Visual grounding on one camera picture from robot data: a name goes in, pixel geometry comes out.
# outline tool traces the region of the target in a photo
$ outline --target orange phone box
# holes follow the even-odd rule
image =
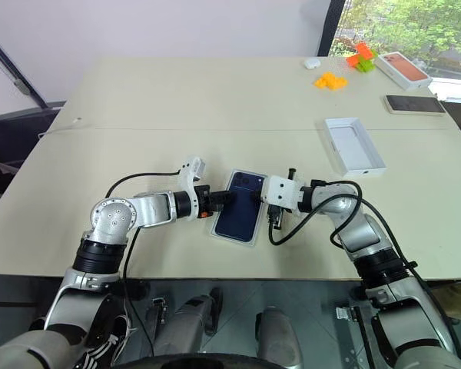
[[[432,78],[400,52],[379,55],[374,64],[405,90],[427,87]]]

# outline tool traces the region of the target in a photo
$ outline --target orange toy block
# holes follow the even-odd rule
[[[359,55],[352,55],[347,58],[347,63],[350,67],[355,67],[355,65],[359,64]]]
[[[374,57],[374,54],[367,47],[365,42],[359,42],[355,46],[355,49],[359,52],[359,54],[361,54],[367,60],[372,59]]]
[[[338,88],[345,87],[348,81],[343,77],[337,77],[330,71],[324,73],[321,78],[314,82],[314,85],[318,88],[328,87],[330,90],[337,90]]]

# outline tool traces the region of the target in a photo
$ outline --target window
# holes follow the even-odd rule
[[[458,95],[461,0],[346,0],[329,55],[352,55],[359,41],[380,54],[401,52],[436,78],[431,87],[452,85]]]

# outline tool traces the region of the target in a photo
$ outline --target black smartphone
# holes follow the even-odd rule
[[[392,114],[443,115],[446,112],[436,98],[387,95],[385,101]]]
[[[261,191],[264,176],[234,172],[228,190],[235,193],[234,200],[226,204],[219,214],[214,232],[219,236],[240,242],[251,242],[260,215],[261,202],[254,191]]]

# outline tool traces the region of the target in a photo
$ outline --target dark blue phone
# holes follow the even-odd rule
[[[237,171],[230,180],[234,200],[226,204],[215,225],[215,233],[241,242],[253,239],[261,202],[253,191],[261,191],[264,177]]]

